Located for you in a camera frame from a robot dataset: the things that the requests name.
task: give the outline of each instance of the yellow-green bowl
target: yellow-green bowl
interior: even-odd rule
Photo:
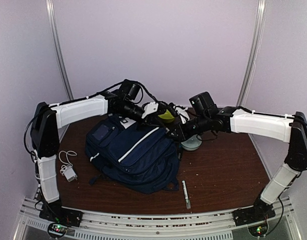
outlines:
[[[158,117],[161,118],[165,124],[170,124],[175,120],[175,117],[168,110],[166,110],[164,114],[158,115]]]

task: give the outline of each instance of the white pen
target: white pen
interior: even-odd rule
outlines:
[[[188,192],[187,192],[185,180],[182,181],[182,186],[183,186],[185,205],[186,205],[187,209],[191,209],[192,206],[190,205],[190,200],[189,200],[189,197],[188,197]]]

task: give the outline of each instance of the dark brown wooden table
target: dark brown wooden table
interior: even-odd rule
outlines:
[[[185,180],[191,209],[186,209],[182,187],[177,192],[161,190],[143,194],[119,183],[89,180],[99,171],[85,155],[87,132],[103,117],[91,117],[68,128],[60,150],[73,150],[70,157],[78,180],[68,182],[57,175],[57,184],[65,207],[118,214],[202,213],[252,205],[269,182],[262,162],[247,134],[219,133],[213,141],[203,142],[193,152],[184,151],[177,178]],[[212,138],[210,133],[204,139]],[[61,163],[57,160],[57,170]]]

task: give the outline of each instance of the charger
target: charger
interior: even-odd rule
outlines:
[[[61,159],[61,153],[65,153],[65,157],[67,159],[67,162],[62,161]],[[74,179],[78,179],[77,174],[75,173],[73,167],[74,165],[69,161],[68,156],[77,156],[77,153],[69,150],[69,151],[60,151],[59,152],[59,160],[63,163],[60,169],[60,173],[62,176],[65,176],[68,182],[71,182]]]

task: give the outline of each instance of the vertical metal post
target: vertical metal post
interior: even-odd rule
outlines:
[[[259,49],[261,36],[262,36],[263,28],[264,28],[265,10],[266,10],[266,0],[259,0],[249,59],[248,59],[247,67],[245,70],[244,79],[242,82],[239,98],[237,101],[237,106],[244,105],[246,101],[246,97],[248,95],[249,87],[250,87],[251,80],[253,77],[256,55]]]
[[[63,81],[64,88],[65,88],[65,91],[67,93],[69,100],[73,100],[74,96],[73,96],[73,92],[69,84],[65,62],[64,62],[62,50],[60,47],[53,0],[46,0],[46,5],[47,5],[47,13],[48,13],[48,18],[50,22],[51,31],[52,31],[54,47],[55,47],[55,51],[57,55],[57,61],[58,61],[62,81]]]

